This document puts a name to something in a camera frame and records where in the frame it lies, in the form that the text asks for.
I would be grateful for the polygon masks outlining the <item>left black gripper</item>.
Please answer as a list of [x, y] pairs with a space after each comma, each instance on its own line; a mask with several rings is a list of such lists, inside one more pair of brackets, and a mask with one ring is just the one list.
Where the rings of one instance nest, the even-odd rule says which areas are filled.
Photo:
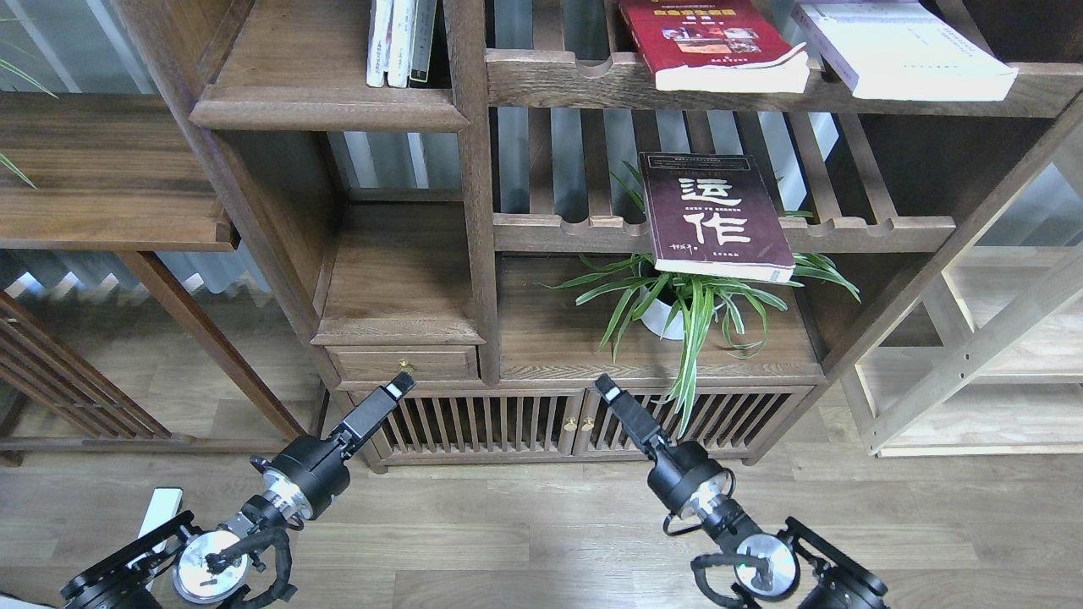
[[268, 500], [283, 518], [318, 518], [349, 485], [347, 459], [367, 443], [388, 414], [416, 386], [409, 371], [400, 371], [386, 392], [371, 392], [332, 428], [328, 438], [298, 436], [274, 459], [251, 456], [262, 475]]

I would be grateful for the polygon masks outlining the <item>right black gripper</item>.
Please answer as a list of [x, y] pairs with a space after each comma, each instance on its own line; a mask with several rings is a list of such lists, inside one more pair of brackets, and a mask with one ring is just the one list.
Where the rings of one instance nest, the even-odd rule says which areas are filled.
[[670, 515], [725, 518], [735, 510], [735, 502], [723, 493], [726, 468], [709, 458], [705, 448], [695, 441], [673, 444], [657, 420], [606, 374], [593, 381], [593, 388], [635, 446], [655, 463], [647, 474], [647, 485]]

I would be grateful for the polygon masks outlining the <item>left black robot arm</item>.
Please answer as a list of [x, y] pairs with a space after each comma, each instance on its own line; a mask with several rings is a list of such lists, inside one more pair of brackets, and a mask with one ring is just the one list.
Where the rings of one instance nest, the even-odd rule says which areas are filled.
[[161, 571], [190, 604], [263, 608], [289, 601], [295, 586], [288, 532], [318, 518], [349, 485], [348, 459], [363, 448], [415, 386], [402, 371], [379, 386], [327, 438], [303, 435], [275, 458], [252, 456], [266, 489], [214, 529], [179, 513], [121, 550], [74, 576], [63, 588], [69, 608], [157, 608], [147, 589]]

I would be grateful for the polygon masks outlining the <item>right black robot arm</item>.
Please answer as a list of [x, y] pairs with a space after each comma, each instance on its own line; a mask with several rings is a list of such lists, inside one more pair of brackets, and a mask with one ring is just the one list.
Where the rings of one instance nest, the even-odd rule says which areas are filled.
[[860, 563], [795, 518], [777, 535], [767, 535], [732, 497], [734, 472], [708, 456], [696, 441], [673, 444], [660, 424], [606, 375], [595, 383], [625, 432], [653, 459], [647, 485], [673, 517], [696, 517], [719, 550], [700, 555], [690, 568], [701, 593], [725, 608], [757, 608], [788, 599], [800, 585], [804, 558], [815, 574], [815, 589], [801, 608], [886, 608], [888, 587]]

